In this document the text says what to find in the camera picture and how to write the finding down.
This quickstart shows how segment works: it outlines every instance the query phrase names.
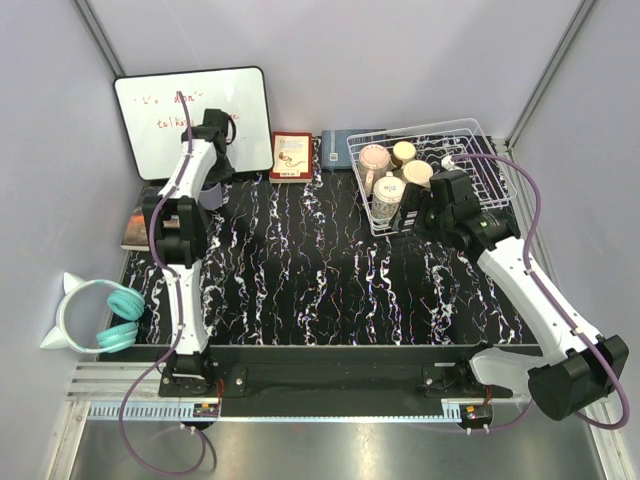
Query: headphones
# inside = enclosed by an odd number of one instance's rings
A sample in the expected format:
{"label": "headphones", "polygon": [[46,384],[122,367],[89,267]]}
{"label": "headphones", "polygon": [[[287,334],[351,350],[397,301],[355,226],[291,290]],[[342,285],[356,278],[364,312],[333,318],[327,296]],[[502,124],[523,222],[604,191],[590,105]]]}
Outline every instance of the headphones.
{"label": "headphones", "polygon": [[[66,273],[63,276],[65,296],[56,311],[56,326],[53,327],[40,344],[40,348],[57,349],[69,347],[80,353],[113,353],[124,350],[136,343],[138,320],[144,313],[144,297],[133,288],[128,288],[111,280],[89,280]],[[107,305],[113,313],[126,320],[126,323],[111,327],[96,335],[100,348],[86,348],[78,345],[67,332],[65,312],[71,299],[85,288],[104,285],[113,289],[107,299]]]}

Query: book cover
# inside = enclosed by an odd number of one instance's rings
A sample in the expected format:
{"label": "book cover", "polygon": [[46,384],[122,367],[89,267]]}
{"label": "book cover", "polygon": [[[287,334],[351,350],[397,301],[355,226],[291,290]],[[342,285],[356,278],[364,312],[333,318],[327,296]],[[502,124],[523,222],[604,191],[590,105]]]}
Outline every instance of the book cover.
{"label": "book cover", "polygon": [[[325,130],[322,132],[322,168],[326,170],[351,170],[351,154],[347,145],[347,138],[351,135],[380,132],[384,129],[359,130]],[[384,135],[371,136],[361,142],[375,142],[383,140]]]}
{"label": "book cover", "polygon": [[142,202],[147,197],[158,195],[160,190],[162,190],[161,186],[146,185],[142,188],[131,218],[129,218],[127,230],[124,232],[124,238],[122,239],[122,243],[120,243],[120,246],[125,250],[149,251],[147,228],[144,225],[144,216],[142,215]]}
{"label": "book cover", "polygon": [[310,133],[273,134],[271,183],[308,183],[313,178],[313,141]]}

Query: wire rack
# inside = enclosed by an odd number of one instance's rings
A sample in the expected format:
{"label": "wire rack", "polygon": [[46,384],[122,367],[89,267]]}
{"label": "wire rack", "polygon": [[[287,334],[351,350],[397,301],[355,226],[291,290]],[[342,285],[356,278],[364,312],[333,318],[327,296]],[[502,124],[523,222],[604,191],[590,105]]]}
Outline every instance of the wire rack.
{"label": "wire rack", "polygon": [[[362,179],[358,174],[360,151],[367,145],[378,144],[392,153],[393,146],[400,141],[413,143],[416,159],[438,165],[447,155],[488,153],[495,155],[478,122],[472,118],[434,123],[418,127],[385,130],[381,132],[352,135],[347,139],[351,166],[356,174],[360,196],[369,219],[371,234],[383,237],[411,231],[417,212],[409,212],[402,228],[392,230],[391,218],[378,219],[371,216],[371,199],[367,198]],[[511,181],[502,174],[500,166],[487,160],[459,159],[455,161],[472,179],[473,189],[484,210],[506,207],[515,197]]]}

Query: metal floor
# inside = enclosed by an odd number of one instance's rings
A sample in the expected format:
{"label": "metal floor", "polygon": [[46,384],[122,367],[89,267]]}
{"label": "metal floor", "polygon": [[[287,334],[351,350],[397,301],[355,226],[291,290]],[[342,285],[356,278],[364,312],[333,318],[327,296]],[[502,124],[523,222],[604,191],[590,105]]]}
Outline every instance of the metal floor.
{"label": "metal floor", "polygon": [[[496,405],[496,424],[517,413]],[[153,465],[189,468],[200,442],[185,432],[151,437],[173,426],[129,422],[138,453]],[[442,430],[454,433],[443,433]],[[452,425],[218,423],[206,430],[217,452],[207,453],[190,479],[604,479],[589,429],[577,418],[561,423],[533,409],[506,432],[467,437]],[[128,457],[116,422],[88,421],[71,476],[74,480],[162,478]]]}

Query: blue book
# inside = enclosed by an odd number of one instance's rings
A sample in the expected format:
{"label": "blue book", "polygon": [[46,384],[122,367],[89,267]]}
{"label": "blue book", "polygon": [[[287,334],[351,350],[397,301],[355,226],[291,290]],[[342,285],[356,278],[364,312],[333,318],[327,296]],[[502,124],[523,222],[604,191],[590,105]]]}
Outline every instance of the blue book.
{"label": "blue book", "polygon": [[322,132],[322,168],[327,170],[351,170],[351,156],[347,138],[351,135],[379,132],[382,128],[365,130],[325,130]]}

